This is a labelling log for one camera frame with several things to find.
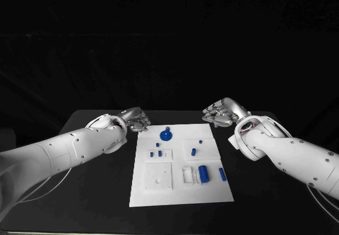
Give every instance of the blue cylinder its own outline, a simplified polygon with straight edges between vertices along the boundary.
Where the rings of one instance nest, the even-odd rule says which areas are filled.
[[[162,131],[162,133],[161,133],[161,139],[162,139],[163,141],[169,141],[169,140],[172,139],[172,132],[171,132],[171,128],[169,128],[169,127],[166,127],[166,130]]]
[[[207,166],[205,165],[200,166],[200,174],[201,174],[202,183],[208,183],[210,182],[210,177],[208,177],[208,172],[207,172]]]
[[[227,181],[227,176],[223,168],[220,168],[220,172],[221,172],[223,181]]]

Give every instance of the white mat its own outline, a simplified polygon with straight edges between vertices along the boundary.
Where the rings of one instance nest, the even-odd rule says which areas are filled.
[[[162,141],[161,132],[168,126],[174,137],[169,141]],[[149,131],[139,133],[138,137],[130,207],[233,202],[228,181],[221,179],[220,168],[224,167],[210,124],[161,125],[148,128]],[[191,155],[192,146],[197,148],[197,159]],[[159,157],[159,150],[162,157],[168,153],[166,160]],[[195,170],[201,165],[208,168],[210,182],[200,185]],[[192,168],[194,184],[184,183],[184,167]]]

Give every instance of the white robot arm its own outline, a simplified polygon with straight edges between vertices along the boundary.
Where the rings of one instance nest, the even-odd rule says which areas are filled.
[[[136,107],[94,119],[86,128],[0,153],[0,221],[24,194],[41,181],[113,153],[127,142],[127,127],[148,131],[151,120]]]
[[[230,98],[205,110],[204,120],[215,127],[237,123],[230,142],[251,160],[266,155],[276,167],[309,186],[339,200],[339,155],[318,145],[293,138],[269,117],[253,116]]]

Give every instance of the black table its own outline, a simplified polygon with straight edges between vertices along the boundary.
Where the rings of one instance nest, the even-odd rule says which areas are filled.
[[[120,111],[80,110],[61,134],[83,128],[100,115]],[[201,111],[146,111],[153,125],[205,123]],[[253,112],[267,115],[269,112]],[[55,191],[18,205],[0,229],[18,232],[127,234],[338,234],[339,226],[322,211],[306,185],[234,149],[230,128],[214,128],[236,202],[130,208],[138,133],[127,144],[75,167]]]

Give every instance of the robotic hand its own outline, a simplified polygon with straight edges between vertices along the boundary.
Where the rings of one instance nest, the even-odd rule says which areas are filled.
[[[31,196],[32,193],[25,197],[24,194],[35,184],[48,181],[54,175],[103,153],[117,151],[127,142],[127,127],[135,132],[143,132],[149,125],[151,120],[143,110],[139,107],[130,108],[116,116],[100,116],[83,129],[2,152],[0,221],[12,207]]]
[[[247,158],[257,161],[267,155],[285,173],[339,200],[337,153],[293,138],[272,118],[253,116],[230,98],[215,102],[204,113],[204,120],[213,122],[215,127],[228,127],[236,122],[236,134],[228,140]]]

